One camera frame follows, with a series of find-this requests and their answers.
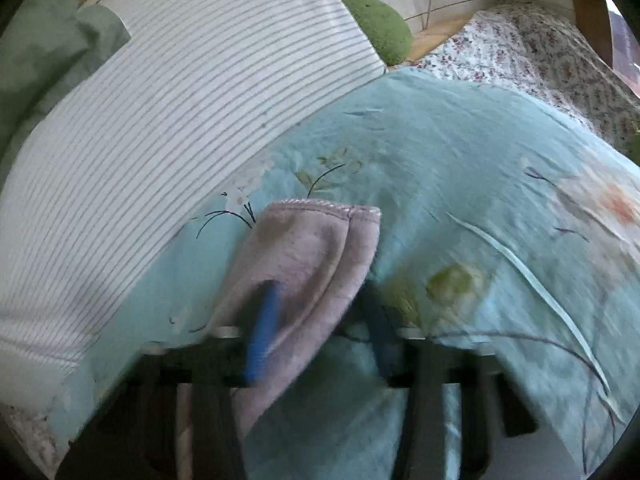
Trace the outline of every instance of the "pink cloth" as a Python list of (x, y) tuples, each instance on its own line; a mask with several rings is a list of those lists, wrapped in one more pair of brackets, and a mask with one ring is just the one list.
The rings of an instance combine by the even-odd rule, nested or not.
[(266, 280), (280, 287), (280, 326), (264, 379), (233, 395), (240, 434), (310, 363), (364, 282), (380, 235), (380, 210), (315, 200), (276, 202), (261, 213), (232, 264), (208, 325), (234, 324)]

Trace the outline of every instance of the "bed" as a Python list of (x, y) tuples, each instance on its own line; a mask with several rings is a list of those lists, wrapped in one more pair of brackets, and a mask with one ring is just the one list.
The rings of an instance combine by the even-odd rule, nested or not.
[[(52, 478), (143, 345), (196, 338), (260, 211), (309, 196), (380, 208), (371, 275), (429, 333), (520, 332), (583, 354), (596, 373), (549, 345), (492, 338), (592, 471), (640, 403), (640, 170), (599, 138), (628, 149), (637, 101), (580, 56), (574, 32), (590, 67), (579, 75), (607, 101), (583, 99), (580, 80), (551, 88), (562, 66), (551, 58), (542, 76), (518, 35), (542, 22), (562, 39), (568, 25), (536, 10), (477, 14), (383, 76), (339, 0), (241, 1), (220, 22), (236, 0), (104, 0), (132, 39), (17, 155), (0, 196), (0, 370), (14, 377), (0, 400), (32, 458)], [(268, 12), (291, 21), (265, 26)], [(233, 214), (205, 226), (219, 210)], [(425, 290), (457, 262), (486, 285), (466, 312)], [(331, 338), (246, 438), (250, 476), (388, 478), (405, 400), (366, 344)], [(448, 410), (454, 478), (455, 389)]]

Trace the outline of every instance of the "green cushion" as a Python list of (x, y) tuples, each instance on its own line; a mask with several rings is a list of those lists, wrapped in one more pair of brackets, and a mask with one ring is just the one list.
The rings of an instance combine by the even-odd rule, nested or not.
[(342, 0), (367, 35), (378, 55), (388, 65), (402, 63), (411, 50), (413, 37), (402, 16), (380, 0)]

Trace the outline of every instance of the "floral fabric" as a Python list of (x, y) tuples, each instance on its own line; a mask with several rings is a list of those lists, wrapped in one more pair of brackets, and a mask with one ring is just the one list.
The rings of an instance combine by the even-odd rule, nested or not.
[(640, 99), (571, 22), (534, 4), (476, 12), (415, 63), (440, 79), (523, 91), (569, 115), (623, 155), (640, 124)]

